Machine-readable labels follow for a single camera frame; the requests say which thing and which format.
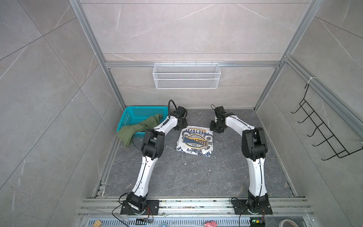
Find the white navy-trimmed tank top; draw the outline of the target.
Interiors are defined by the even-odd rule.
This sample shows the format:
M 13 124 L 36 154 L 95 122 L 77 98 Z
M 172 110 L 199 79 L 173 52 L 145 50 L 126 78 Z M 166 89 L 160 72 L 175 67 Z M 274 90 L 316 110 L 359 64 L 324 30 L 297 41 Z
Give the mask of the white navy-trimmed tank top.
M 181 130 L 176 150 L 182 153 L 210 157 L 213 152 L 213 132 L 209 128 L 188 126 Z

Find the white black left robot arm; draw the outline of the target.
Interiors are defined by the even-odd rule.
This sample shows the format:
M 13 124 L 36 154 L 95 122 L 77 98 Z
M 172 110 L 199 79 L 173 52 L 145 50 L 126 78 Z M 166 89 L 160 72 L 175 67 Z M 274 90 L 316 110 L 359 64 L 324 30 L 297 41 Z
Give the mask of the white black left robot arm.
M 147 195 L 150 179 L 158 159 L 164 152 L 166 135 L 172 130 L 181 130 L 188 126 L 187 110 L 177 106 L 173 100 L 168 101 L 168 113 L 166 118 L 156 120 L 145 129 L 145 135 L 141 144 L 142 163 L 135 186 L 129 193 L 125 193 L 125 200 L 119 201 L 121 215 L 149 214 Z

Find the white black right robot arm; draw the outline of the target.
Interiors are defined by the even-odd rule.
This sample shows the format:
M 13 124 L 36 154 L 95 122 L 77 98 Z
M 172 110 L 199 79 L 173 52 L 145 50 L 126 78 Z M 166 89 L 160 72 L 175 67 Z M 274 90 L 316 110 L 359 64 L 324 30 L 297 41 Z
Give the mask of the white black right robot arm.
M 250 213 L 258 214 L 268 206 L 264 176 L 268 146 L 264 129 L 249 125 L 234 113 L 227 113 L 223 106 L 216 107 L 212 104 L 211 108 L 216 115 L 209 126 L 213 132 L 223 133 L 226 128 L 231 128 L 242 137 L 241 151 L 248 163 L 250 179 L 246 208 Z

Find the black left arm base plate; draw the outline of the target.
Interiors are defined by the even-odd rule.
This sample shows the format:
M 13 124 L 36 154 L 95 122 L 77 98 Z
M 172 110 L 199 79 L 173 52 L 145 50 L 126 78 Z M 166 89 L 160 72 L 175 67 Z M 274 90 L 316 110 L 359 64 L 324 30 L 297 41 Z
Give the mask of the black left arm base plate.
M 157 215 L 159 211 L 160 200 L 143 200 L 138 205 L 124 200 L 121 205 L 121 215 Z

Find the olive green tank top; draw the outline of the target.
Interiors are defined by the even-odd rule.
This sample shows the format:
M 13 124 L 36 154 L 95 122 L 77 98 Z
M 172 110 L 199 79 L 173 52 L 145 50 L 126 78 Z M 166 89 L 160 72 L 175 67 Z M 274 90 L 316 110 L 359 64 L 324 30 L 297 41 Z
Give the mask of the olive green tank top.
M 117 137 L 123 142 L 124 146 L 131 144 L 133 136 L 137 132 L 145 132 L 147 129 L 152 129 L 158 126 L 163 118 L 163 115 L 158 113 L 146 120 L 133 125 L 126 125 L 117 132 Z

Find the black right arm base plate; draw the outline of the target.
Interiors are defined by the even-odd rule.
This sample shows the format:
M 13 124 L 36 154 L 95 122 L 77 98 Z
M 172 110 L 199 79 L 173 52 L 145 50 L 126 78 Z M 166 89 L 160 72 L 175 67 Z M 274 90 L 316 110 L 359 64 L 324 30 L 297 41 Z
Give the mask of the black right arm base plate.
M 254 201 L 249 199 L 232 198 L 231 204 L 236 215 L 272 215 L 269 201 Z

